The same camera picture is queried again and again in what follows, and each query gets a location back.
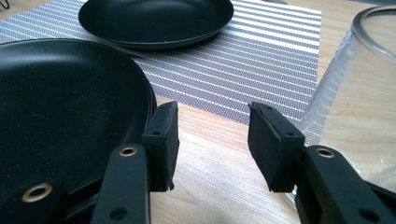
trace table surface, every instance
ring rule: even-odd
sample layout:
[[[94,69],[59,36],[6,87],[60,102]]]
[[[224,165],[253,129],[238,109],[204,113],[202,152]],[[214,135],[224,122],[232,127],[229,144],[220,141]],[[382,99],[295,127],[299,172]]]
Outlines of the table surface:
[[[0,20],[50,0],[8,0]],[[370,7],[344,0],[287,0],[322,12],[318,80],[354,16]],[[168,99],[157,96],[163,104]],[[248,151],[248,126],[179,104],[175,189],[151,193],[152,223],[298,223],[283,194],[271,193]]]

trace black frying pan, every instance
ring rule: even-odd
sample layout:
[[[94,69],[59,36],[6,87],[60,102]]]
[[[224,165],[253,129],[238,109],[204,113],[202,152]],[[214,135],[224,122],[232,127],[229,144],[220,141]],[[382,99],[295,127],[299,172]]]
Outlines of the black frying pan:
[[[230,0],[90,0],[78,13],[82,27],[130,49],[173,49],[195,44],[233,16]]]
[[[62,183],[70,194],[89,188],[114,148],[141,142],[154,98],[136,63],[111,47],[0,45],[0,206],[37,183]]]

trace non-stick coating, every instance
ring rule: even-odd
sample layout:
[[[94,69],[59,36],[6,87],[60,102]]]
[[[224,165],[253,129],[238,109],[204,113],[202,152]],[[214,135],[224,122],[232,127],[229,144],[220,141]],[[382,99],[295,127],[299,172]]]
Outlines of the non-stick coating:
[[[172,49],[216,34],[233,16],[229,0],[90,0],[78,13],[88,32],[132,49]]]
[[[19,188],[100,179],[112,149],[140,143],[149,83],[117,50],[78,40],[0,45],[0,205]]]

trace placemat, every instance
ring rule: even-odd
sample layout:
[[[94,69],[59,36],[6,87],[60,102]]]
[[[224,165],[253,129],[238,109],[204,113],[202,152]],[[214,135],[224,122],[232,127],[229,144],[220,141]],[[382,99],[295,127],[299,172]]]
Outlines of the placemat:
[[[210,40],[173,51],[131,51],[133,60],[162,96],[245,124],[248,104],[262,102],[297,123],[316,87],[320,12],[259,0],[232,3],[232,20]],[[54,0],[0,21],[0,39],[100,42],[78,23],[82,5]]]

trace metal rivet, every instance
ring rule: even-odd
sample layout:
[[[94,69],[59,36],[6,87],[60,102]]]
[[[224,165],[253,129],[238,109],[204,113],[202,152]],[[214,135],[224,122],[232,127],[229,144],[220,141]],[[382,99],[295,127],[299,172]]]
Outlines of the metal rivet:
[[[333,158],[335,155],[330,151],[329,149],[326,148],[317,148],[315,150],[319,156],[325,157],[325,158]]]
[[[47,197],[51,191],[51,185],[47,183],[39,184],[26,190],[22,196],[22,200],[26,203],[34,203]]]
[[[120,155],[122,157],[130,157],[137,153],[137,148],[135,147],[126,147],[120,151]]]

